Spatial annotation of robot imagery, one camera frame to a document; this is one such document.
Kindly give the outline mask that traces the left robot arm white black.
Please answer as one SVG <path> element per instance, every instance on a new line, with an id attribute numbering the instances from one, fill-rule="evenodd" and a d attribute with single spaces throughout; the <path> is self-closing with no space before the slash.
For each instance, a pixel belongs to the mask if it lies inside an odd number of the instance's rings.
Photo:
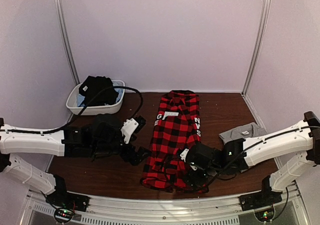
<path id="1" fill-rule="evenodd" d="M 18 153 L 48 154 L 65 158 L 107 158 L 119 155 L 137 166 L 150 155 L 144 147 L 130 142 L 146 124 L 142 116 L 119 121 L 110 114 L 99 114 L 91 125 L 74 127 L 69 124 L 53 130 L 18 129 L 0 124 L 0 170 L 28 184 L 61 207 L 72 203 L 65 181 L 58 175 L 42 172 L 18 157 Z"/>

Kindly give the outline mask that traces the white plastic laundry basket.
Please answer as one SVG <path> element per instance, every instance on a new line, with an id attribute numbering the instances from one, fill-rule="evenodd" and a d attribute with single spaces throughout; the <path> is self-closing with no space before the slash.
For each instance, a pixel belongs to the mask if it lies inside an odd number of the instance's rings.
<path id="1" fill-rule="evenodd" d="M 117 85 L 113 86 L 114 89 L 120 88 L 123 89 L 125 86 L 125 83 L 122 80 L 115 80 L 122 82 L 123 85 Z M 120 98 L 120 101 L 113 104 L 113 105 L 104 105 L 104 106 L 84 106 L 84 107 L 77 107 L 77 94 L 79 94 L 79 87 L 81 84 L 77 85 L 72 92 L 70 93 L 67 101 L 66 101 L 66 107 L 74 114 L 78 115 L 82 108 L 86 108 L 85 111 L 82 113 L 83 116 L 93 116 L 93 115 L 98 115 L 98 114 L 115 114 L 117 113 L 123 103 L 123 98 L 124 98 L 124 93 L 125 90 L 123 89 L 123 94 Z"/>

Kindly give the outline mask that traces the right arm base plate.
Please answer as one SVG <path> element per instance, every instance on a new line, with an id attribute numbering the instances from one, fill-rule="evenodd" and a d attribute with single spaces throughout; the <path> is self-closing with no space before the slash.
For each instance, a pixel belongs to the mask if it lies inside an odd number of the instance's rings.
<path id="1" fill-rule="evenodd" d="M 241 195 L 239 202 L 242 211 L 255 210 L 271 206 L 282 201 L 281 192 L 263 193 L 262 191 Z"/>

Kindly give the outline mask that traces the red black plaid shirt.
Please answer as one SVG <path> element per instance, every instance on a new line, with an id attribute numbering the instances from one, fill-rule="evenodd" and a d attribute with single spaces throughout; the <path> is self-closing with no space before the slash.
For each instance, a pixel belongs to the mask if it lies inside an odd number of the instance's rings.
<path id="1" fill-rule="evenodd" d="M 140 184 L 168 193 L 184 192 L 189 169 L 179 158 L 184 149 L 201 141 L 200 98 L 190 90 L 172 90 L 160 98 L 150 140 L 150 156 Z"/>

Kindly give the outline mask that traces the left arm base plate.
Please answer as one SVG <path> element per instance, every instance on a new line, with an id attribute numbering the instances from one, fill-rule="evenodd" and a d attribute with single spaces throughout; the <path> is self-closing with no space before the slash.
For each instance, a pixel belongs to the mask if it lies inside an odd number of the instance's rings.
<path id="1" fill-rule="evenodd" d="M 65 208 L 72 211 L 86 212 L 90 198 L 86 195 L 71 192 L 53 192 L 45 196 L 46 201 L 55 208 Z"/>

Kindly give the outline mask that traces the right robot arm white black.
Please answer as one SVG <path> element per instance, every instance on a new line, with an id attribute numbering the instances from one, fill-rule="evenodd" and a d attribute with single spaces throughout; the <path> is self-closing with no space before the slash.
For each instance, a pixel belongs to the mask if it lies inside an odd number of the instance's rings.
<path id="1" fill-rule="evenodd" d="M 258 137 L 227 142 L 223 150 L 200 142 L 184 149 L 179 158 L 191 167 L 185 183 L 198 192 L 221 175 L 233 176 L 275 157 L 295 153 L 278 171 L 263 179 L 256 195 L 259 205 L 268 205 L 306 170 L 320 163 L 320 120 L 314 112 L 283 130 Z"/>

